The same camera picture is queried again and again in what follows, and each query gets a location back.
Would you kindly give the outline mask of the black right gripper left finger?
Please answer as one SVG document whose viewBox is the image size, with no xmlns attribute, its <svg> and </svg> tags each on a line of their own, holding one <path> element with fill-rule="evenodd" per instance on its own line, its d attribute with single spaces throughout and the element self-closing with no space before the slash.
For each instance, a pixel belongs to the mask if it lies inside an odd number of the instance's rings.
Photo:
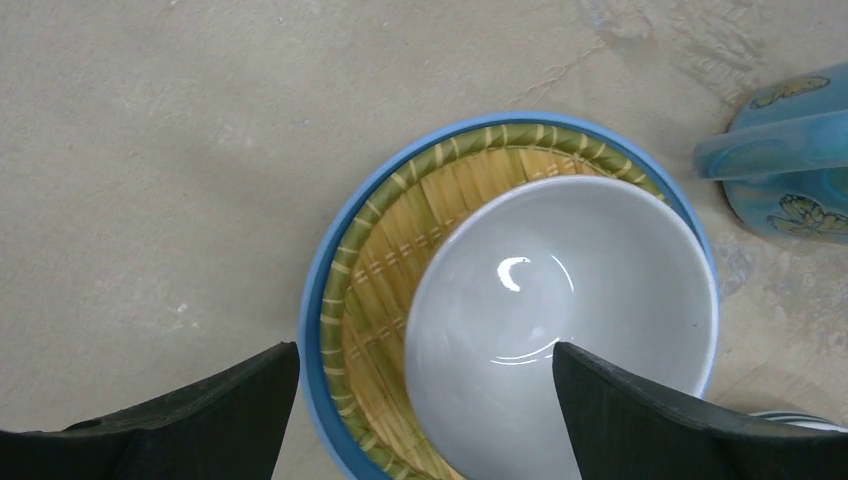
<svg viewBox="0 0 848 480">
<path fill-rule="evenodd" d="M 4 479 L 269 479 L 299 381 L 279 343 L 213 376 L 61 431 L 1 433 Z"/>
</svg>

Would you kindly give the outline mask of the blue butterfly mug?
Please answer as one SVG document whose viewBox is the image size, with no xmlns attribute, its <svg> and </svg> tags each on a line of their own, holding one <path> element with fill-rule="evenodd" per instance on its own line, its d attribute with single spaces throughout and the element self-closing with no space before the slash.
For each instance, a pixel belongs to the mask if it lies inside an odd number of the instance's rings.
<svg viewBox="0 0 848 480">
<path fill-rule="evenodd" d="M 725 133 L 695 146 L 693 160 L 751 231 L 845 244 L 847 65 L 756 91 Z"/>
</svg>

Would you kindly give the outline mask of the white ceramic bowl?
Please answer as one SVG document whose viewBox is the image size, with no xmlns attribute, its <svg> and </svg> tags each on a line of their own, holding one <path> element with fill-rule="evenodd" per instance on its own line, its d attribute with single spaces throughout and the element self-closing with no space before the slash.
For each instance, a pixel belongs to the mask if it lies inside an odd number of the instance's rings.
<svg viewBox="0 0 848 480">
<path fill-rule="evenodd" d="M 692 228 L 620 180 L 569 175 L 486 203 L 417 287 L 406 391 L 426 439 L 467 479 L 575 479 L 556 344 L 700 397 L 718 337 L 713 267 Z"/>
</svg>

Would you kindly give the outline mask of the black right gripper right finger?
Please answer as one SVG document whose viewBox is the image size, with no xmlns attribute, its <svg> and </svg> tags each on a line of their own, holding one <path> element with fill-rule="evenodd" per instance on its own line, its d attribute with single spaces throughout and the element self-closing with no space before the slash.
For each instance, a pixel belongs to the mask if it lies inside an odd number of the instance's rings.
<svg viewBox="0 0 848 480">
<path fill-rule="evenodd" d="M 847 432 L 729 410 L 559 342 L 552 371 L 584 479 L 844 479 Z"/>
</svg>

